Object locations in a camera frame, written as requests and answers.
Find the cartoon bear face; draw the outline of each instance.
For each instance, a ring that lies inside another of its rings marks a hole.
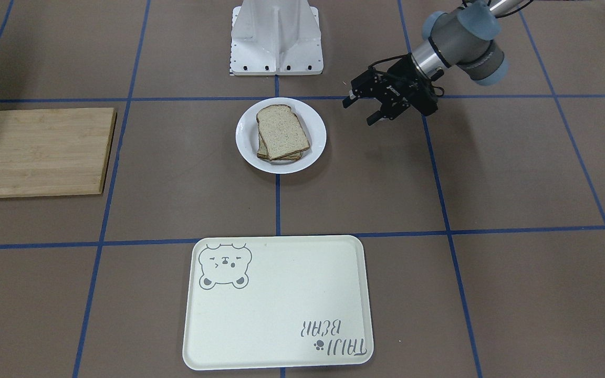
[[[242,289],[249,283],[247,268],[252,261],[252,252],[246,244],[242,247],[233,244],[219,244],[214,248],[206,246],[197,259],[202,268],[202,289],[209,290],[216,284],[233,284]]]

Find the white plastic stand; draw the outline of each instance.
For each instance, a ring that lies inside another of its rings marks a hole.
[[[319,11],[307,0],[244,0],[233,9],[234,75],[318,75],[324,70]]]

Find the plate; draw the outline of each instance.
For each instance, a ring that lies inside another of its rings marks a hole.
[[[182,348],[190,368],[362,364],[373,349],[359,239],[221,237],[195,244]]]
[[[298,120],[300,120],[310,145],[309,150],[303,151],[303,157],[300,160],[267,161],[256,156],[258,151],[256,115],[259,110],[270,105],[288,105],[293,113],[298,115]],[[271,174],[292,174],[312,165],[324,152],[324,148],[326,148],[326,125],[324,125],[319,113],[302,101],[285,97],[268,98],[256,103],[244,112],[237,123],[235,141],[239,153],[250,165]]]

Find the rectangular tray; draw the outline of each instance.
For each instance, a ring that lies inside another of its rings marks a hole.
[[[195,244],[183,334],[190,368],[362,364],[373,347],[365,256],[355,237]]]

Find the stack of bread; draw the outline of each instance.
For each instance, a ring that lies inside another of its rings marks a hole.
[[[256,115],[258,122],[258,151],[256,155],[269,161],[300,160],[309,149],[298,116],[288,105],[270,105]]]

